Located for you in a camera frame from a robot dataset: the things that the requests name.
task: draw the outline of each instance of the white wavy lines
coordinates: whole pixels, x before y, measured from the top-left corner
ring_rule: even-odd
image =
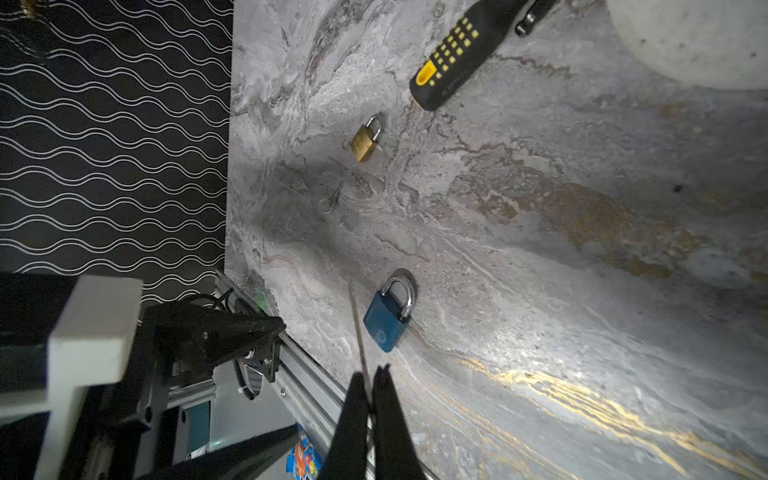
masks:
[[[24,154],[27,157],[31,157],[36,160],[50,160],[60,154],[72,154],[82,158],[86,163],[93,165],[94,167],[111,167],[112,165],[118,164],[120,162],[128,162],[129,164],[135,165],[141,171],[148,174],[159,174],[164,170],[173,168],[180,171],[187,178],[190,178],[190,179],[202,178],[205,175],[210,174],[210,175],[215,175],[219,177],[224,182],[227,181],[227,178],[224,175],[222,175],[221,172],[219,172],[215,168],[210,168],[210,167],[196,173],[190,172],[189,170],[184,168],[182,164],[179,164],[177,162],[165,162],[159,167],[147,167],[146,165],[142,164],[136,157],[132,157],[131,155],[125,155],[125,154],[117,155],[115,157],[110,158],[109,160],[96,160],[95,158],[86,154],[84,151],[80,150],[79,148],[71,147],[69,145],[62,145],[60,147],[56,147],[53,150],[49,150],[46,152],[37,152],[37,151],[29,150],[27,147],[18,143],[16,140],[10,137],[3,137],[1,135],[0,135],[0,144],[8,145],[9,147],[14,148],[18,153]]]
[[[56,100],[51,100],[46,102],[34,101],[34,100],[30,100],[29,98],[26,98],[24,95],[21,94],[21,92],[19,92],[12,86],[6,85],[6,84],[0,84],[0,91],[4,91],[5,93],[11,95],[13,98],[18,100],[19,103],[23,104],[27,108],[31,108],[32,110],[44,111],[44,110],[52,110],[56,107],[69,106],[69,107],[77,108],[86,117],[90,118],[93,121],[100,122],[102,124],[110,123],[111,121],[117,120],[118,118],[126,118],[128,120],[133,121],[139,128],[141,128],[141,130],[144,130],[150,134],[159,134],[166,130],[176,130],[190,141],[203,141],[203,140],[206,140],[207,138],[212,138],[218,141],[224,147],[227,146],[227,142],[224,141],[221,135],[214,133],[212,131],[207,131],[202,135],[192,135],[186,130],[184,130],[184,128],[181,125],[175,124],[172,122],[167,122],[165,124],[162,124],[159,127],[153,127],[151,125],[145,124],[137,115],[132,114],[129,111],[116,111],[111,115],[98,115],[90,111],[88,107],[83,105],[81,102],[77,100],[73,100],[71,98],[66,98],[66,97],[61,97],[61,98],[57,98]]]
[[[187,70],[184,70],[184,71],[175,71],[174,69],[172,69],[171,67],[166,65],[162,58],[158,57],[155,54],[151,54],[151,53],[145,52],[145,53],[141,53],[139,55],[128,55],[128,54],[124,53],[122,50],[120,50],[117,47],[115,47],[112,44],[112,42],[107,40],[105,37],[102,37],[101,35],[96,35],[95,33],[93,33],[93,34],[87,34],[87,35],[82,35],[82,36],[78,37],[78,36],[70,35],[68,33],[65,33],[65,32],[59,30],[53,24],[49,23],[49,24],[46,24],[46,25],[48,25],[48,27],[51,29],[51,31],[53,31],[54,35],[59,37],[61,40],[67,41],[67,42],[69,42],[69,43],[71,43],[73,45],[82,45],[82,44],[88,43],[90,41],[97,41],[98,43],[101,43],[102,45],[105,45],[107,48],[109,48],[112,51],[112,53],[115,54],[116,57],[119,57],[121,60],[126,61],[128,63],[139,63],[139,62],[144,61],[144,60],[152,60],[156,64],[160,65],[160,67],[167,74],[169,74],[170,76],[172,76],[174,78],[185,78],[185,77],[188,77],[190,75],[194,75],[194,76],[198,77],[200,80],[204,81],[205,84],[208,85],[208,87],[211,90],[214,90],[214,91],[224,91],[224,90],[228,90],[230,88],[230,83],[228,83],[228,82],[224,83],[224,84],[221,84],[221,85],[216,85],[214,83],[211,83],[211,81],[208,80],[207,76],[203,75],[202,73],[200,73],[199,71],[195,70],[194,68],[188,68]]]
[[[158,251],[160,248],[165,247],[166,245],[177,245],[181,247],[183,250],[194,252],[197,248],[202,247],[206,243],[215,243],[218,247],[223,247],[223,244],[216,240],[215,238],[204,238],[197,242],[196,245],[188,245],[181,240],[175,239],[175,238],[166,238],[163,239],[160,243],[156,243],[155,245],[144,245],[133,238],[121,238],[118,240],[115,240],[114,242],[110,243],[109,245],[104,245],[103,247],[96,247],[94,245],[90,245],[88,242],[81,240],[79,238],[64,238],[62,240],[59,240],[56,243],[53,243],[52,245],[49,245],[47,247],[42,248],[33,248],[28,247],[27,245],[24,245],[22,242],[19,242],[17,240],[13,240],[10,238],[0,238],[0,247],[12,247],[16,250],[20,250],[23,253],[26,253],[27,255],[33,255],[33,256],[41,256],[41,255],[48,255],[49,253],[53,253],[56,250],[67,247],[67,246],[76,246],[80,247],[83,250],[87,250],[91,253],[108,253],[115,248],[119,247],[120,245],[132,245],[133,247],[136,247],[137,250],[140,250],[142,252],[155,252]]]
[[[216,15],[219,15],[220,17],[228,17],[229,15],[232,15],[235,11],[234,8],[225,8],[224,10],[219,10],[218,8],[214,7],[209,0],[203,0],[205,2],[205,5],[208,5],[208,8]]]
[[[8,30],[7,28],[0,27],[0,38],[8,40],[8,43],[16,47],[24,55],[29,55],[30,57],[35,57],[39,60],[42,60],[42,55],[45,55],[45,53],[25,45],[25,42],[18,38],[15,32]]]
[[[157,302],[157,303],[166,303],[166,302],[175,302],[176,300],[181,299],[182,297],[185,297],[187,295],[191,295],[193,293],[200,293],[199,290],[195,290],[194,288],[190,288],[188,290],[183,291],[182,293],[179,293],[179,296],[175,298],[163,298],[162,296],[155,295],[154,293],[145,293],[141,296],[142,302]]]
[[[152,283],[145,283],[144,284],[144,290],[152,290],[153,288],[157,288],[162,283],[165,283],[169,280],[173,280],[175,282],[181,283],[184,286],[192,286],[195,283],[201,281],[203,278],[209,277],[209,276],[216,276],[216,272],[214,271],[207,271],[202,272],[200,275],[197,276],[197,278],[187,280],[182,276],[177,275],[176,273],[169,273],[168,275],[162,276],[159,280],[154,281]]]
[[[9,130],[12,128],[21,127],[22,125],[26,124],[42,125],[67,140],[83,140],[84,138],[90,137],[92,135],[99,135],[109,138],[118,147],[123,147],[128,150],[134,150],[141,147],[142,145],[154,145],[155,147],[161,149],[166,155],[171,157],[183,157],[186,153],[193,151],[198,153],[202,158],[206,159],[206,161],[212,164],[218,163],[227,157],[226,153],[221,154],[218,157],[211,157],[202,149],[194,145],[187,145],[181,150],[171,150],[170,148],[166,147],[163,142],[153,137],[144,137],[134,142],[123,141],[115,137],[114,134],[112,134],[112,132],[109,130],[101,127],[91,127],[79,132],[68,132],[60,129],[55,123],[48,120],[47,118],[39,117],[37,115],[25,115],[13,120],[0,120],[0,129]]]
[[[8,232],[11,230],[16,230],[19,227],[23,227],[27,223],[33,223],[33,222],[48,223],[49,225],[52,225],[53,227],[56,227],[59,230],[63,230],[65,232],[78,232],[80,230],[88,228],[91,225],[95,225],[97,223],[103,223],[103,224],[109,225],[110,227],[114,228],[119,232],[133,232],[138,230],[139,228],[146,227],[148,225],[154,225],[164,232],[174,233],[189,225],[194,225],[195,227],[200,228],[203,232],[211,233],[211,232],[215,232],[216,230],[219,230],[221,227],[227,224],[226,221],[222,220],[221,222],[218,223],[218,225],[215,225],[213,227],[206,227],[200,221],[190,218],[179,223],[175,227],[169,227],[168,225],[159,221],[158,219],[151,218],[151,217],[139,220],[138,222],[132,225],[120,225],[119,223],[115,222],[109,217],[91,217],[80,223],[68,224],[68,223],[62,223],[49,215],[32,214],[32,215],[27,215],[25,217],[22,217],[11,223],[0,223],[0,232]]]
[[[189,12],[189,10],[187,10],[186,7],[184,7],[184,5],[182,5],[179,2],[172,2],[170,0],[154,0],[154,1],[153,0],[147,0],[147,3],[150,4],[150,5],[154,5],[156,7],[164,7],[165,5],[172,5],[172,6],[176,7],[176,8],[178,8],[179,10],[181,10],[182,12],[184,12],[184,14],[187,16],[187,18],[189,18],[189,21],[194,23],[198,27],[207,27],[208,25],[211,25],[211,24],[217,25],[221,29],[221,31],[224,32],[224,34],[227,36],[227,38],[232,40],[232,34],[230,33],[229,28],[227,28],[227,26],[225,24],[219,22],[218,20],[213,20],[212,18],[210,18],[208,20],[198,20],[197,18],[192,16],[192,14]]]
[[[202,111],[196,108],[187,108],[183,111],[173,111],[170,108],[166,107],[163,102],[157,100],[155,97],[151,97],[147,95],[143,97],[135,98],[133,100],[125,97],[121,97],[116,91],[112,89],[112,87],[110,87],[107,84],[103,84],[99,81],[88,81],[80,85],[68,84],[66,82],[59,80],[44,68],[41,68],[37,65],[30,64],[30,63],[24,63],[24,64],[16,65],[15,67],[10,67],[10,68],[0,68],[0,75],[9,77],[11,75],[24,73],[26,71],[32,71],[34,73],[37,73],[46,77],[48,80],[56,84],[56,86],[59,87],[61,90],[67,91],[69,93],[81,93],[81,92],[90,90],[92,88],[95,88],[97,90],[102,90],[107,92],[112,98],[116,100],[117,103],[124,105],[126,107],[136,107],[143,103],[152,103],[160,107],[170,117],[183,118],[185,115],[195,114],[198,117],[202,118],[203,121],[209,124],[211,127],[220,127],[229,121],[229,118],[226,118],[218,122],[212,122],[211,120],[208,119],[208,117]]]
[[[19,20],[20,18],[24,18],[24,17],[25,17],[24,12],[22,12],[21,10],[17,10],[16,12],[12,12],[12,13],[0,12],[0,18],[2,18],[3,20]]]
[[[190,254],[190,255],[185,255],[184,257],[180,258],[175,262],[169,263],[169,262],[164,262],[161,258],[157,258],[157,257],[144,257],[141,260],[138,260],[132,263],[131,265],[119,265],[113,262],[112,260],[109,260],[106,258],[95,258],[93,260],[89,260],[88,262],[80,265],[77,268],[62,268],[51,262],[37,260],[35,262],[30,262],[24,266],[19,267],[18,269],[16,269],[15,272],[27,273],[32,270],[49,270],[53,273],[58,273],[59,275],[80,275],[81,273],[85,272],[88,269],[93,268],[94,266],[108,266],[116,272],[126,273],[126,272],[132,272],[136,270],[138,267],[146,263],[154,263],[158,265],[160,268],[172,269],[172,268],[178,268],[184,262],[187,262],[189,260],[196,260],[196,262],[199,263],[201,266],[213,266],[213,265],[216,265],[223,258],[224,258],[223,253],[218,257],[214,258],[213,260],[204,260],[202,257],[199,257],[198,255]]]
[[[147,187],[149,185],[153,187],[157,187],[159,190],[162,190],[164,193],[169,195],[180,195],[187,190],[197,190],[198,192],[200,192],[200,194],[202,194],[207,198],[216,198],[221,194],[225,194],[227,192],[226,187],[221,187],[219,190],[215,192],[209,192],[208,190],[205,190],[198,184],[184,184],[178,188],[169,188],[169,187],[166,187],[159,180],[155,180],[154,178],[142,178],[141,180],[132,184],[123,184],[115,180],[114,177],[112,177],[111,175],[107,175],[101,172],[91,172],[85,175],[84,177],[80,177],[80,178],[66,178],[57,174],[50,168],[42,167],[40,165],[27,165],[26,167],[23,167],[14,173],[0,174],[0,180],[16,180],[17,178],[21,178],[21,177],[24,177],[25,175],[31,175],[31,174],[45,175],[46,177],[49,177],[52,180],[56,181],[56,183],[60,185],[65,185],[66,187],[80,187],[81,185],[85,185],[88,182],[92,182],[95,180],[102,180],[109,183],[116,189],[122,190],[123,192],[132,192],[132,191],[138,190],[139,188]]]
[[[80,194],[75,194],[72,192],[64,192],[62,194],[55,195],[47,200],[32,200],[16,192],[15,190],[0,187],[0,197],[13,198],[14,200],[18,201],[20,204],[23,204],[26,207],[30,207],[30,208],[48,208],[60,202],[70,200],[70,201],[78,202],[79,204],[85,205],[91,210],[96,210],[99,212],[111,210],[115,208],[117,205],[128,204],[136,207],[138,210],[141,210],[146,214],[156,214],[157,212],[160,212],[163,209],[168,207],[176,207],[179,210],[186,213],[187,215],[197,215],[200,212],[205,211],[209,208],[219,212],[222,215],[225,214],[224,210],[221,207],[211,203],[200,205],[198,208],[189,208],[186,205],[182,204],[180,201],[166,200],[155,207],[149,207],[147,205],[142,204],[140,201],[136,200],[133,197],[118,197],[112,200],[111,202],[107,202],[106,204],[97,204],[95,202],[90,201],[88,198],[83,197]]]
[[[113,30],[128,30],[132,31],[134,35],[136,35],[136,38],[139,39],[139,41],[143,44],[145,44],[147,47],[151,48],[152,50],[161,51],[165,48],[173,48],[175,50],[178,50],[181,52],[181,54],[190,62],[197,66],[204,66],[211,63],[214,63],[218,65],[226,74],[230,73],[230,69],[218,58],[205,58],[205,59],[199,59],[195,58],[192,55],[189,54],[186,48],[184,48],[181,44],[176,43],[175,41],[164,41],[162,43],[154,43],[153,41],[150,41],[148,38],[144,37],[144,35],[141,33],[141,31],[131,25],[130,23],[125,22],[115,22],[115,23],[101,23],[98,20],[93,19],[83,8],[74,3],[70,2],[69,0],[54,0],[53,2],[50,2],[48,4],[49,6],[64,6],[67,8],[71,8],[72,10],[75,10],[80,14],[80,16],[88,22],[91,26],[94,28],[101,30],[101,31],[113,31]]]
[[[127,8],[123,7],[123,5],[120,5],[119,3],[115,2],[114,0],[109,0],[109,2],[114,6],[120,13],[125,15],[129,18],[141,18],[141,17],[152,17],[156,19],[158,22],[160,22],[163,27],[170,33],[171,35],[175,35],[178,38],[185,38],[190,35],[194,37],[198,37],[200,40],[205,43],[205,45],[213,52],[217,53],[219,55],[228,53],[232,51],[232,45],[229,45],[228,47],[216,47],[214,44],[210,43],[205,36],[203,36],[200,32],[197,30],[177,30],[176,28],[171,27],[166,21],[165,18],[163,18],[161,15],[159,15],[156,12],[153,12],[151,10],[139,10],[138,12],[134,12],[132,10],[128,10]]]
[[[100,68],[96,68],[93,65],[91,65],[85,58],[83,58],[80,54],[78,54],[76,51],[68,50],[66,48],[58,48],[56,50],[56,53],[51,53],[47,56],[49,59],[53,59],[56,57],[67,57],[72,58],[73,60],[76,60],[80,63],[83,67],[85,67],[86,70],[90,71],[93,75],[99,78],[111,78],[115,75],[127,75],[129,77],[134,78],[137,82],[141,84],[142,87],[146,88],[147,91],[151,93],[159,93],[161,91],[165,91],[169,88],[172,88],[176,91],[179,91],[187,100],[189,100],[192,103],[195,104],[204,104],[208,101],[213,101],[218,103],[226,112],[229,112],[230,106],[225,104],[220,98],[218,98],[216,95],[206,95],[205,97],[193,97],[189,94],[186,90],[184,90],[184,87],[177,83],[173,83],[171,81],[166,82],[162,85],[152,85],[151,83],[145,81],[139,74],[137,74],[135,71],[131,70],[130,68],[126,67],[115,67],[111,70],[101,70]]]

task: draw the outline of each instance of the wavy line pattern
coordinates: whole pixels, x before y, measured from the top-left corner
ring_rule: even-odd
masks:
[[[233,4],[194,7],[0,12],[0,268],[139,276],[147,303],[213,290]]]
[[[44,110],[51,110],[56,107],[64,107],[64,106],[73,107],[79,110],[82,114],[84,114],[86,117],[90,118],[91,120],[102,123],[102,124],[110,123],[120,118],[126,118],[130,121],[133,121],[141,130],[146,131],[149,134],[159,134],[166,130],[175,130],[181,133],[183,136],[185,136],[189,141],[198,142],[198,141],[203,141],[207,138],[211,138],[211,139],[214,139],[215,141],[218,141],[224,147],[227,146],[227,142],[224,141],[221,135],[215,134],[214,132],[208,131],[202,135],[192,135],[188,131],[186,131],[184,127],[174,122],[166,122],[160,125],[159,127],[153,127],[151,125],[145,124],[137,115],[132,114],[130,111],[116,111],[109,115],[99,115],[88,110],[88,107],[83,105],[81,102],[72,100],[71,98],[61,97],[61,98],[57,98],[56,100],[51,100],[47,102],[34,101],[26,98],[24,95],[21,94],[21,92],[19,92],[15,88],[9,85],[3,85],[3,84],[0,84],[0,91],[4,91],[5,93],[10,94],[17,101],[24,104],[25,107],[31,108],[33,110],[44,111]]]
[[[124,105],[125,107],[137,107],[142,104],[151,103],[163,109],[163,111],[168,116],[173,118],[183,118],[186,115],[195,114],[196,116],[202,118],[205,121],[205,123],[209,124],[211,127],[220,127],[221,125],[224,125],[229,122],[229,119],[222,119],[218,122],[212,121],[199,108],[185,108],[182,111],[171,110],[164,102],[158,100],[155,97],[151,97],[149,95],[144,95],[139,98],[133,98],[133,99],[126,98],[119,95],[109,85],[99,81],[89,81],[80,85],[68,84],[56,78],[54,75],[51,74],[50,71],[45,70],[43,67],[40,67],[34,64],[21,64],[11,68],[0,68],[0,76],[11,76],[19,73],[25,73],[28,71],[32,71],[34,73],[38,73],[46,77],[48,80],[55,83],[56,86],[59,87],[61,90],[69,93],[83,93],[91,89],[96,89],[96,90],[101,90],[106,92],[119,104]]]
[[[172,48],[176,51],[179,51],[184,57],[187,58],[191,63],[198,65],[198,66],[204,66],[209,64],[216,64],[224,71],[225,74],[230,73],[230,69],[218,58],[208,57],[208,58],[195,58],[192,55],[190,55],[189,51],[181,45],[180,43],[176,41],[164,41],[162,43],[155,43],[151,40],[149,40],[146,36],[144,36],[143,33],[141,33],[141,30],[134,27],[130,23],[126,22],[114,22],[114,23],[101,23],[97,20],[94,20],[80,5],[70,2],[70,0],[54,0],[53,2],[50,2],[48,4],[49,7],[54,6],[65,6],[67,8],[70,8],[72,10],[75,10],[77,13],[80,14],[80,16],[92,27],[101,30],[101,31],[114,31],[114,30],[128,30],[132,32],[134,35],[136,35],[136,38],[146,45],[148,48],[155,50],[155,51],[163,51],[166,48]]]
[[[59,147],[54,148],[53,150],[38,152],[38,151],[29,150],[27,147],[18,143],[13,138],[4,137],[2,135],[0,135],[0,144],[8,145],[9,147],[12,147],[14,150],[16,150],[18,153],[24,154],[27,157],[34,158],[36,160],[50,160],[52,158],[57,157],[59,154],[72,154],[77,157],[80,157],[87,164],[90,164],[93,167],[111,167],[112,165],[118,164],[120,162],[125,162],[125,163],[135,165],[146,174],[153,174],[153,175],[159,174],[164,170],[172,168],[180,171],[185,177],[191,178],[191,179],[202,178],[202,176],[204,175],[211,174],[211,175],[216,175],[219,179],[221,179],[224,182],[227,181],[227,178],[215,168],[204,168],[203,170],[195,173],[195,172],[190,172],[189,170],[187,170],[187,168],[184,167],[184,165],[174,161],[163,162],[163,164],[159,167],[148,167],[147,165],[142,164],[136,157],[132,155],[126,155],[126,154],[115,155],[109,160],[96,160],[95,158],[91,157],[90,155],[80,150],[79,148],[70,147],[69,145],[61,145]]]

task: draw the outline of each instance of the snack bag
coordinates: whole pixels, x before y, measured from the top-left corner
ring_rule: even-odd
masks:
[[[323,459],[312,445],[310,437],[299,426],[299,441],[296,443],[286,461],[286,472],[293,472],[296,480],[317,480]]]

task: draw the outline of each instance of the marble surface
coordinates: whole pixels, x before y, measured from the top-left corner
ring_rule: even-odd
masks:
[[[348,283],[363,313],[410,270],[366,355],[441,478],[768,478],[768,95],[661,77],[568,0],[423,111],[469,5],[235,1],[227,273],[345,385]]]

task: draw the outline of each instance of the silver shackle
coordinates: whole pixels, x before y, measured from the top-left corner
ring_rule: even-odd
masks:
[[[395,275],[391,276],[384,284],[384,287],[382,287],[382,296],[386,296],[386,293],[389,292],[389,288],[394,282],[400,282],[406,288],[408,299],[400,312],[400,319],[406,319],[411,314],[411,310],[413,310],[413,304],[416,302],[416,293],[411,284],[411,280],[408,280],[404,276]]]

